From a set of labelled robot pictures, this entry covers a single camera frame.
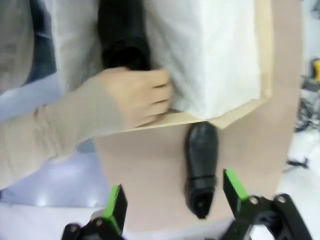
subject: white wall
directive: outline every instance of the white wall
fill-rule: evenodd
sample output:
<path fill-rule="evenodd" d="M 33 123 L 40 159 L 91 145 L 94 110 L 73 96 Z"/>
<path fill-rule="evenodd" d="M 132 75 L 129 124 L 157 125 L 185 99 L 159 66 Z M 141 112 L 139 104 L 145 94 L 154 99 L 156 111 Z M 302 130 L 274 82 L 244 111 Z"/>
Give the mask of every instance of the white wall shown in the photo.
<path fill-rule="evenodd" d="M 312 17 L 311 11 L 317 0 L 303 0 L 304 17 L 304 74 L 310 73 L 310 60 L 320 58 L 320 19 Z"/>

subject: sleeve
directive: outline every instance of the sleeve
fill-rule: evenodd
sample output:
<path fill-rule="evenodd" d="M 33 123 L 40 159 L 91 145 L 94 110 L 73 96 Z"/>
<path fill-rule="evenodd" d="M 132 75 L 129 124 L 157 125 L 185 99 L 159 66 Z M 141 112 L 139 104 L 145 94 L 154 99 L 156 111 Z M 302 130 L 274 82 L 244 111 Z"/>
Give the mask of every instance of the sleeve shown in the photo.
<path fill-rule="evenodd" d="M 98 79 L 89 79 L 61 100 L 0 123 L 0 189 L 67 156 L 91 137 L 123 130 L 120 113 Z"/>
<path fill-rule="evenodd" d="M 34 57 L 34 29 L 28 0 L 0 0 L 0 93 L 22 86 Z"/>

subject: fingers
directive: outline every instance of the fingers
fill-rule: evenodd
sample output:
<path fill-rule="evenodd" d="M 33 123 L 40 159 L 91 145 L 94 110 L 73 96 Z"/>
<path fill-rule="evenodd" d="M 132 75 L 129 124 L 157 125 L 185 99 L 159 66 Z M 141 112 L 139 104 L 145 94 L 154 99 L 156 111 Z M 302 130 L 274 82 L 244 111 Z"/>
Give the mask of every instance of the fingers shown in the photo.
<path fill-rule="evenodd" d="M 116 67 L 116 68 L 108 68 L 104 71 L 108 72 L 109 74 L 115 74 L 115 73 L 121 73 L 121 72 L 128 72 L 129 69 L 123 66 L 123 67 Z"/>
<path fill-rule="evenodd" d="M 146 111 L 146 116 L 160 115 L 168 111 L 170 106 L 169 101 L 161 101 L 151 104 Z"/>
<path fill-rule="evenodd" d="M 156 88 L 169 82 L 169 73 L 166 69 L 147 71 L 145 72 L 145 78 L 152 88 Z"/>
<path fill-rule="evenodd" d="M 157 118 L 158 118 L 158 116 L 156 116 L 156 115 L 147 116 L 140 122 L 139 126 L 154 122 L 155 120 L 157 120 Z"/>
<path fill-rule="evenodd" d="M 170 84 L 161 86 L 161 87 L 155 87 L 150 92 L 150 102 L 151 103 L 157 103 L 162 101 L 167 101 L 172 94 L 172 86 Z"/>

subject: wooden board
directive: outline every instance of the wooden board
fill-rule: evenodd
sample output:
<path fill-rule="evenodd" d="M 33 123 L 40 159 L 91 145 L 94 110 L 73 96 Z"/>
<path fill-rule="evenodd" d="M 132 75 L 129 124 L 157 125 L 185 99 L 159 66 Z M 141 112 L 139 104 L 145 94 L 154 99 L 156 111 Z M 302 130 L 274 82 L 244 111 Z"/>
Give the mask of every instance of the wooden board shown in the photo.
<path fill-rule="evenodd" d="M 257 11 L 261 11 L 257 17 L 272 12 L 269 0 L 256 3 Z M 273 95 L 266 103 L 260 102 L 262 106 L 258 109 L 248 106 L 246 116 L 219 132 L 218 185 L 206 223 L 232 214 L 222 191 L 223 168 L 234 168 L 249 192 L 270 197 L 287 159 L 300 95 L 301 3 L 272 0 L 272 9 L 274 75 L 272 69 L 264 75 L 266 79 L 274 76 Z M 271 23 L 264 22 L 261 20 L 268 33 Z M 268 39 L 271 37 L 261 45 L 262 51 L 266 51 L 261 55 L 262 66 L 263 56 L 273 53 L 268 47 L 273 44 Z M 272 90 L 264 94 L 268 97 Z M 96 141 L 109 183 L 123 184 L 128 199 L 125 224 L 131 231 L 176 230 L 203 223 L 190 213 L 183 195 L 186 179 L 183 144 L 189 125 L 177 125 L 183 123 L 179 122 L 183 118 L 180 113 L 168 118 L 171 121 L 167 125 L 172 122 L 175 125 L 163 127 L 166 122 L 162 120 L 162 128 L 125 132 Z M 192 118 L 188 117 L 186 123 L 190 122 Z"/>

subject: person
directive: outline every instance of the person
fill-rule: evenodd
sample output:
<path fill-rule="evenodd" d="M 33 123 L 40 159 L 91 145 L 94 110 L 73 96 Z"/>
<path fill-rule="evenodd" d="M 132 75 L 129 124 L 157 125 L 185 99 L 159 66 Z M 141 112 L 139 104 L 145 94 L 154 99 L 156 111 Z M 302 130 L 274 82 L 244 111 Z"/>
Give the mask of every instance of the person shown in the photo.
<path fill-rule="evenodd" d="M 27 4 L 0 3 L 0 23 L 5 23 L 0 24 L 0 94 L 22 86 L 32 68 L 34 39 L 23 27 L 32 26 L 32 21 L 19 11 Z M 112 68 L 53 104 L 0 122 L 0 190 L 37 171 L 48 159 L 70 155 L 87 139 L 157 120 L 168 110 L 171 92 L 165 69 Z"/>

